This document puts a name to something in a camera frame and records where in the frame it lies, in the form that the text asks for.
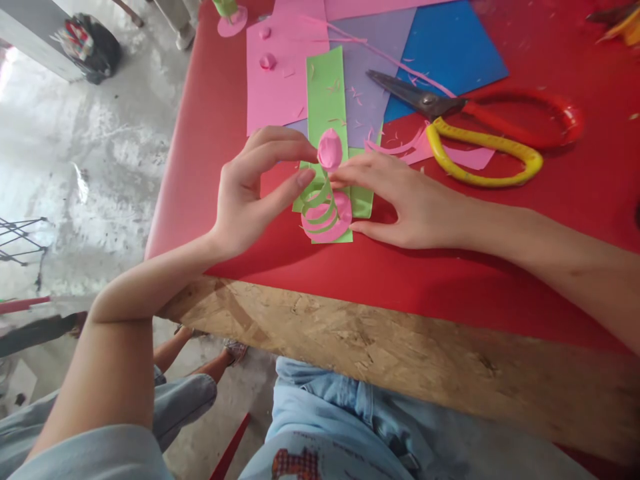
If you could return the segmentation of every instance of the scissor blade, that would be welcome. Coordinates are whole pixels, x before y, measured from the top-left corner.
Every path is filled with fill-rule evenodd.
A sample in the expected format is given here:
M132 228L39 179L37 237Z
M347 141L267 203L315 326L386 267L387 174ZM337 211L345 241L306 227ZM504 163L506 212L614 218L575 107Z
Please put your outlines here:
M376 70L367 70L367 76L382 88L390 92L394 97L398 97L400 100L407 102L416 110L421 109L421 100L425 93L424 90L420 90L418 87L415 87L410 83L398 80L395 77Z
M441 97L427 90L419 89L411 83L398 80L384 73L368 70L367 75L385 90L422 113L429 121L434 121L447 113L455 113L467 104L464 98Z

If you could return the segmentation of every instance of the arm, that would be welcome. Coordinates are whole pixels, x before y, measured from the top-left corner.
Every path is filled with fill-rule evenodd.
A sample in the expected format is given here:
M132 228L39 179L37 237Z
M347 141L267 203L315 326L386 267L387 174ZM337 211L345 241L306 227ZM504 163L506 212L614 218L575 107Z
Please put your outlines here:
M528 270L640 355L640 256L564 227L534 211L466 197L379 153L354 157L331 176L393 204L392 225L351 229L411 249L462 248Z
M55 406L29 458L80 433L153 420L151 318L212 265L248 249L314 176L302 170L260 198L260 175L278 161L315 162L296 131L268 127L223 167L215 226L120 275L96 298Z

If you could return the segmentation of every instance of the sleeve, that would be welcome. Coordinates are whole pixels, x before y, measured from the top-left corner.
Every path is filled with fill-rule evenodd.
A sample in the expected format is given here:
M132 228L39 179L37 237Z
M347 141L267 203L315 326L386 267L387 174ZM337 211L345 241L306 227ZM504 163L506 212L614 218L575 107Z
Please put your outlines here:
M153 434L136 425L88 431L45 450L9 480L173 480Z

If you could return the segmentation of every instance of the fingernail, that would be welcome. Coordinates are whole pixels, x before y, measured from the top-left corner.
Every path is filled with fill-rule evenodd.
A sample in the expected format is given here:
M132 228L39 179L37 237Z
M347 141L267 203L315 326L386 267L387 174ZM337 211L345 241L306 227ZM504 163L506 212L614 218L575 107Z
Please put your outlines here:
M300 188L304 188L311 183L314 177L315 177L315 170L304 169L300 173L298 173L298 176L295 180L300 186Z

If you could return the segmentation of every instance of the red table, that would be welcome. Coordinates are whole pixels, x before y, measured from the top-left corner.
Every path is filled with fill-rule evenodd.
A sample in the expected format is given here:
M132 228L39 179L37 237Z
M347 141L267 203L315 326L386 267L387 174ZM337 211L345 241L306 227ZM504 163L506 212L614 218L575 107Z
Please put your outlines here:
M511 74L494 87L546 88L568 96L586 118L575 147L545 155L524 187L482 190L447 177L434 160L426 174L474 197L536 209L572 228L640 251L635 208L640 200L640 66L621 42L595 44L584 16L591 2L483 0L474 3ZM250 20L272 1L251 2ZM212 2L200 10L198 33L153 220L147 257L206 232L215 222L219 172L246 136L245 37L216 32ZM516 113L530 120L528 113ZM418 115L387 125L401 138ZM494 158L483 172L506 174L514 160ZM292 171L280 164L266 189ZM374 218L385 214L374 202ZM594 320L526 272L496 258L462 251L402 251L362 236L354 243L312 245L299 216L284 212L240 258L210 274L312 293L598 349L625 351Z

